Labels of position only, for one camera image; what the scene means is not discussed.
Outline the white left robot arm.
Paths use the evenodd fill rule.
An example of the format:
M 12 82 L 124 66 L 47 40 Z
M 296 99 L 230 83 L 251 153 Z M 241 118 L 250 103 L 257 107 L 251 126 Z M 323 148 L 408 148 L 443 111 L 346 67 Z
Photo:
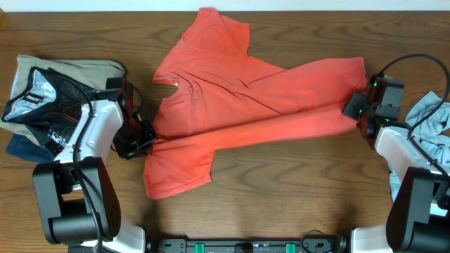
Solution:
M 105 161 L 110 146 L 126 160 L 145 154 L 157 138 L 151 123 L 125 118 L 119 102 L 95 100 L 67 146 L 32 175 L 47 241 L 70 252 L 145 252 L 143 228 L 122 220 Z

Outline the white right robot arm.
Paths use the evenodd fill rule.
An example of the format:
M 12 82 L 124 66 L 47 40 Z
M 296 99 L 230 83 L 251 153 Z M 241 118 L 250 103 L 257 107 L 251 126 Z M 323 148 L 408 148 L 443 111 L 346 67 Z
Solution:
M 449 216 L 431 214 L 431 207 L 449 208 L 449 182 L 412 136 L 409 126 L 375 114 L 379 103 L 354 93 L 344 115 L 357 121 L 362 136 L 401 181 L 384 225 L 355 228 L 350 252 L 448 252 Z

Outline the red t-shirt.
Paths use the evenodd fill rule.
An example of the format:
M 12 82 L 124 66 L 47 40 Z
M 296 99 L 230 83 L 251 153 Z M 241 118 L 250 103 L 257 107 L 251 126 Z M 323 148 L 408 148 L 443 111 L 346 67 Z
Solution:
M 154 82 L 177 91 L 153 122 L 146 194 L 157 200 L 211 181 L 217 150 L 341 134 L 356 122 L 347 99 L 366 85 L 364 60 L 325 58 L 291 69 L 248 55 L 250 25 L 201 8 L 158 67 Z

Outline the light blue t-shirt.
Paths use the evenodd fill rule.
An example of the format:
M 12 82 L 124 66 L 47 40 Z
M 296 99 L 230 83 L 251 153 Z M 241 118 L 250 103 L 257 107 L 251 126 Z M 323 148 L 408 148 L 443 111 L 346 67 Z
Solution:
M 409 111 L 406 123 L 413 126 L 441 101 L 434 92 L 423 96 Z M 449 102 L 413 130 L 416 140 L 449 174 Z

